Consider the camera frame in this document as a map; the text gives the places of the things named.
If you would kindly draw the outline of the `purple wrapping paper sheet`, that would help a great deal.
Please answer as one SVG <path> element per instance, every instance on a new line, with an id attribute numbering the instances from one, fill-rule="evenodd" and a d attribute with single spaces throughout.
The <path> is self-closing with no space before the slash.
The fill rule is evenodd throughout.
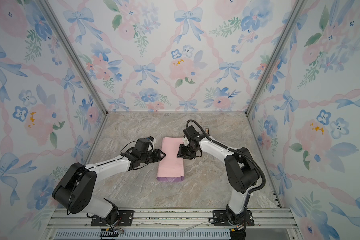
<path id="1" fill-rule="evenodd" d="M 166 157 L 159 162 L 157 173 L 159 182 L 175 183 L 182 182 L 185 179 L 184 159 L 177 157 L 182 143 L 182 138 L 163 138 L 161 150 L 166 154 Z"/>

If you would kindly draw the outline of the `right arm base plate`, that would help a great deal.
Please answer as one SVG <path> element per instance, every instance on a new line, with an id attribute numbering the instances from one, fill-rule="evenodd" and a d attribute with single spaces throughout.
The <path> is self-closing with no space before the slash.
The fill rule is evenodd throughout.
<path id="1" fill-rule="evenodd" d="M 252 212 L 245 210 L 242 213 L 235 215 L 228 210 L 214 210 L 213 216 L 209 218 L 209 223 L 215 227 L 239 227 L 245 224 L 246 227 L 253 227 L 255 225 Z"/>

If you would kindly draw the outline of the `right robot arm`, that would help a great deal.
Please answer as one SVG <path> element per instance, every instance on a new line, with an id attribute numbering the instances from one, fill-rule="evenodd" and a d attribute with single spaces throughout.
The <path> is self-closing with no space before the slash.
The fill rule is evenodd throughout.
<path id="1" fill-rule="evenodd" d="M 227 221 L 233 226 L 245 226 L 247 210 L 253 192 L 264 188 L 266 177 L 246 148 L 228 147 L 215 139 L 183 139 L 177 156 L 192 160 L 209 154 L 225 164 L 232 194 L 227 204 Z"/>

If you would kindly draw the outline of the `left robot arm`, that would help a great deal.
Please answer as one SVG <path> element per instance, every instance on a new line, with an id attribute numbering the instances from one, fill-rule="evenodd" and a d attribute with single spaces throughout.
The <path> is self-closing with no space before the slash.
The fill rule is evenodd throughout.
<path id="1" fill-rule="evenodd" d="M 153 137 L 133 141 L 133 147 L 110 160 L 97 164 L 72 164 L 55 187 L 52 197 L 66 210 L 67 214 L 86 213 L 102 223 L 115 225 L 119 219 L 119 208 L 111 201 L 94 195 L 97 183 L 117 174 L 139 170 L 149 164 L 158 163 L 166 154 L 155 149 Z"/>

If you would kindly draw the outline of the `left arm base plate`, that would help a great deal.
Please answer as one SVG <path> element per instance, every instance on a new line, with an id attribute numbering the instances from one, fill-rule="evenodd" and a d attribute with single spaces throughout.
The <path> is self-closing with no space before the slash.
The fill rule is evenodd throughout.
<path id="1" fill-rule="evenodd" d="M 111 212 L 107 217 L 101 218 L 97 215 L 91 217 L 92 227 L 130 227 L 134 219 L 133 210 L 117 210 Z"/>

